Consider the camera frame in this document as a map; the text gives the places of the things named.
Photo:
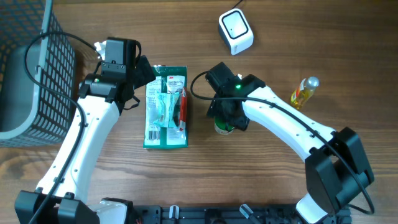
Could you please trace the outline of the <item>green 3M gloves packet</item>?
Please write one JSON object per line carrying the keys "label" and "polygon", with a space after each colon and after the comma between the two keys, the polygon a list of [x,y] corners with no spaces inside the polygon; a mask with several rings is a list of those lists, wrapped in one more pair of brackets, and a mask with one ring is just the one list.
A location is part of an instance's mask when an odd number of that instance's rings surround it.
{"label": "green 3M gloves packet", "polygon": [[188,146],[187,67],[152,67],[155,80],[146,85],[146,149]]}

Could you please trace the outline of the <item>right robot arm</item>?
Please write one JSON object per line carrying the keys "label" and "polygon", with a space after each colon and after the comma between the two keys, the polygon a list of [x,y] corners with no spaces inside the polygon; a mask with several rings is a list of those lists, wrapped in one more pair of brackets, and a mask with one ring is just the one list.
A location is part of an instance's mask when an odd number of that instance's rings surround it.
{"label": "right robot arm", "polygon": [[366,187],[374,174],[359,136],[350,128],[324,126],[281,100],[254,75],[240,78],[223,63],[205,72],[215,91],[207,115],[229,134],[254,121],[290,146],[304,161],[307,194],[295,210],[307,223],[336,215]]}

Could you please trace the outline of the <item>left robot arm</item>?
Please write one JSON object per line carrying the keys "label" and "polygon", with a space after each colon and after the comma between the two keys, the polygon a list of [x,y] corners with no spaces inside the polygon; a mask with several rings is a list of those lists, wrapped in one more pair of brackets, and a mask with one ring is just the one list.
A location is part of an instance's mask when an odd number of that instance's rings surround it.
{"label": "left robot arm", "polygon": [[20,191],[14,208],[20,223],[135,223],[133,203],[104,198],[86,204],[91,175],[103,144],[136,99],[134,91],[155,80],[140,42],[110,37],[93,73],[80,83],[76,113],[62,146],[33,192]]}

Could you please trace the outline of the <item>green lid white jar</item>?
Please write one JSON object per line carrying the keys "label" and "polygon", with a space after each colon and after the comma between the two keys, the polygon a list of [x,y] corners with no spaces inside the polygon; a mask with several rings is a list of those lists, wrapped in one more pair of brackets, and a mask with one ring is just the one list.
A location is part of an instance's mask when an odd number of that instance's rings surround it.
{"label": "green lid white jar", "polygon": [[221,118],[215,118],[215,131],[218,134],[229,135],[234,131],[234,126]]}

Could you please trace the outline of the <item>red white tube packet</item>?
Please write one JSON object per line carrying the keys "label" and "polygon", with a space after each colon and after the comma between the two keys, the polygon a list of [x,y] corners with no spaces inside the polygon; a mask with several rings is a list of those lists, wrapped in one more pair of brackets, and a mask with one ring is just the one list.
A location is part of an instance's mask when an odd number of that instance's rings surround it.
{"label": "red white tube packet", "polygon": [[184,131],[186,128],[186,120],[187,120],[187,92],[186,88],[182,88],[181,92],[181,101],[180,101],[180,117],[179,117],[179,129]]}

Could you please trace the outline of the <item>yellow oil bottle silver cap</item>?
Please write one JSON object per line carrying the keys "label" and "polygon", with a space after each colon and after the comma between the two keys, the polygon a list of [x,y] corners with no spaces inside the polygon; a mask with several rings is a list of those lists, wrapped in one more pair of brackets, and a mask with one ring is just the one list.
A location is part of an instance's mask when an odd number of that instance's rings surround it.
{"label": "yellow oil bottle silver cap", "polygon": [[319,84],[317,77],[304,78],[290,97],[291,106],[299,110],[312,97]]}

